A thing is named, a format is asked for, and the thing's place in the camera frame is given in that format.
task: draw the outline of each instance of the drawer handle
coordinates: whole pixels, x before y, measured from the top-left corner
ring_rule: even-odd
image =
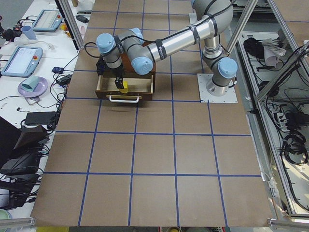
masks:
[[[113,100],[112,97],[110,96],[110,101],[111,102],[120,102],[120,103],[138,103],[140,100],[139,97],[137,97],[136,100],[132,101],[132,100]]]

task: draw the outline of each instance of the blue joint cap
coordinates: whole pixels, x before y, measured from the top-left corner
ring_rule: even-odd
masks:
[[[115,46],[115,39],[111,34],[103,33],[97,37],[96,41],[100,53],[105,54],[110,52]]]
[[[132,60],[131,65],[139,75],[148,74],[154,67],[152,60],[147,57],[137,57]]]
[[[233,59],[224,57],[219,61],[218,70],[224,78],[232,79],[236,75],[238,65]]]
[[[142,39],[144,38],[143,34],[141,33],[141,30],[139,28],[132,28],[132,29],[130,29],[130,31],[134,32],[134,34],[136,36],[138,36],[138,37],[140,37]]]

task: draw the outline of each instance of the blue cup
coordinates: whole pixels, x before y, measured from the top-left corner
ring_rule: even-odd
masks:
[[[26,35],[26,37],[30,40],[36,40],[37,37],[35,36],[35,33],[31,26],[23,26],[21,28],[21,31]]]

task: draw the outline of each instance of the blue tablet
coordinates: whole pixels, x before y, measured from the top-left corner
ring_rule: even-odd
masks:
[[[11,58],[4,66],[3,76],[29,77],[39,64],[43,50],[40,47],[22,47],[15,49]]]
[[[42,10],[33,23],[34,31],[55,32],[61,24],[62,16],[58,10]]]

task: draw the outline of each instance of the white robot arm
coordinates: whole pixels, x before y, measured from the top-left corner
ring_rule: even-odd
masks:
[[[197,13],[196,23],[147,46],[142,46],[143,37],[138,28],[117,36],[104,33],[97,37],[96,43],[106,65],[116,73],[115,83],[118,88],[123,88],[121,53],[128,55],[137,74],[145,75],[152,70],[154,62],[204,39],[202,58],[214,73],[207,89],[215,96],[225,94],[238,69],[233,59],[225,57],[219,43],[219,35],[228,27],[233,17],[232,4],[230,0],[191,0],[191,4]]]

